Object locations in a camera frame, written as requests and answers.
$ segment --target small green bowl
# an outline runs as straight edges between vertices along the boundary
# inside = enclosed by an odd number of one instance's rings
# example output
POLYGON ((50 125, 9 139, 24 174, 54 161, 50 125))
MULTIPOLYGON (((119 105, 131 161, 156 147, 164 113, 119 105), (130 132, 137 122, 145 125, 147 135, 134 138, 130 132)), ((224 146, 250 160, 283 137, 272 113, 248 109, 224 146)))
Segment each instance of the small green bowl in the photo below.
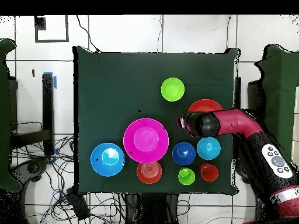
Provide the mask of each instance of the small green bowl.
POLYGON ((195 181, 195 174, 194 171, 188 168, 181 168, 179 170, 179 181, 184 185, 188 186, 191 185, 195 181))
POLYGON ((184 92, 184 83, 178 78, 168 78, 162 83, 161 94, 169 102, 176 102, 183 97, 184 92))

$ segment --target white floor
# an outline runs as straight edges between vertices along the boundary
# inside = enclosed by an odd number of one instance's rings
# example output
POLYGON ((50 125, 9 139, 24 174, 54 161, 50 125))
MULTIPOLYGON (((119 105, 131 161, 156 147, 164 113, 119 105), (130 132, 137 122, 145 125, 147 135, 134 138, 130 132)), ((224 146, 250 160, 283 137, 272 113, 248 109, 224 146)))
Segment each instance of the white floor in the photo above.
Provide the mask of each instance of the white floor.
MULTIPOLYGON (((281 15, 164 15, 163 37, 160 33, 160 15, 124 15, 124 16, 79 16, 81 25, 89 30, 91 41, 102 51, 153 52, 165 53, 201 52, 223 53, 227 37, 228 47, 241 49, 239 76, 242 78, 241 107, 247 108, 247 83, 260 78, 260 72, 254 62, 262 59, 263 49, 268 44, 280 44, 289 51, 299 49, 299 26, 294 16, 281 15)), ((64 39, 63 16, 46 16, 47 30, 39 31, 39 39, 64 39)), ((16 40, 16 50, 10 52, 7 66, 12 76, 19 82, 18 122, 42 122, 41 75, 53 72, 57 77, 54 89, 55 139, 71 137, 73 125, 73 55, 72 46, 83 46, 95 51, 87 33, 80 28, 76 16, 68 17, 68 43, 35 43, 34 17, 17 16, 0 20, 0 38, 16 40)), ((20 125, 19 132, 38 130, 38 124, 20 125)), ((68 145, 63 153, 71 155, 68 145)), ((12 166, 23 162, 24 158, 13 160, 12 166)), ((73 170, 73 164, 67 164, 66 170, 73 170)), ((49 165, 47 172, 52 177, 53 187, 57 188, 57 175, 49 165)), ((72 173, 63 174, 66 188, 74 182, 72 173)), ((255 198, 251 188, 236 175, 239 193, 235 196, 220 194, 192 194, 190 211, 179 217, 180 224, 240 224, 253 219, 255 198)), ((28 216, 44 214, 49 208, 53 190, 46 174, 37 183, 30 183, 26 195, 28 216)), ((181 195, 188 200, 189 195, 181 195)), ((109 214, 111 194, 91 194, 88 203, 95 215, 109 214)), ((186 211, 186 202, 181 201, 178 213, 186 211)), ((32 216, 30 223, 38 224, 41 216, 32 216)), ((91 224, 103 221, 94 219, 91 224)), ((55 224, 70 224, 67 220, 55 221, 55 224)))

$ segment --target light blue bowl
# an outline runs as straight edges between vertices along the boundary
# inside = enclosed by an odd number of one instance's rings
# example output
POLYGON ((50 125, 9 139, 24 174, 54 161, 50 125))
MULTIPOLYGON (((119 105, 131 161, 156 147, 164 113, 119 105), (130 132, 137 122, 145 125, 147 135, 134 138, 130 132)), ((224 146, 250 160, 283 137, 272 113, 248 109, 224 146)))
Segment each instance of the light blue bowl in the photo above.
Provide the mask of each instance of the light blue bowl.
POLYGON ((102 143, 91 153, 91 166, 102 176, 114 176, 124 167, 124 153, 113 143, 102 143))
POLYGON ((220 154, 220 143, 217 139, 202 138, 196 146, 197 153, 204 160, 213 160, 220 154))

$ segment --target blue bowl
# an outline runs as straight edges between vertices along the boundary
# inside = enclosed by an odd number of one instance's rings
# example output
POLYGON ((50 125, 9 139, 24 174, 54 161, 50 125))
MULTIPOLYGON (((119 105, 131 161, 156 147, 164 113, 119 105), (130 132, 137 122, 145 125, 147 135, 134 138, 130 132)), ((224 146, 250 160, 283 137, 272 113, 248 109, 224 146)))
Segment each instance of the blue bowl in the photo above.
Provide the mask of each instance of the blue bowl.
POLYGON ((180 165, 189 165, 192 161, 194 161, 195 156, 195 148, 187 142, 178 143, 172 151, 173 159, 180 165))
POLYGON ((197 144, 197 153, 204 160, 213 160, 220 154, 220 144, 217 139, 202 138, 197 144))
POLYGON ((124 167, 124 153, 113 143, 102 143, 91 153, 91 166, 102 176, 114 176, 124 167))

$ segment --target dark blue bowl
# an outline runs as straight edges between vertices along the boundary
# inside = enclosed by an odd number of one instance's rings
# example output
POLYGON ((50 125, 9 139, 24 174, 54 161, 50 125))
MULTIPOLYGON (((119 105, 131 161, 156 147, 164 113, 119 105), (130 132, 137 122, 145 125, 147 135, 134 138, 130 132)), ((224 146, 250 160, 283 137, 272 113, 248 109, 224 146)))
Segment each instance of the dark blue bowl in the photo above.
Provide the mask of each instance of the dark blue bowl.
POLYGON ((172 157, 177 164, 189 165, 196 156, 195 148, 187 143, 180 142, 173 148, 172 157))

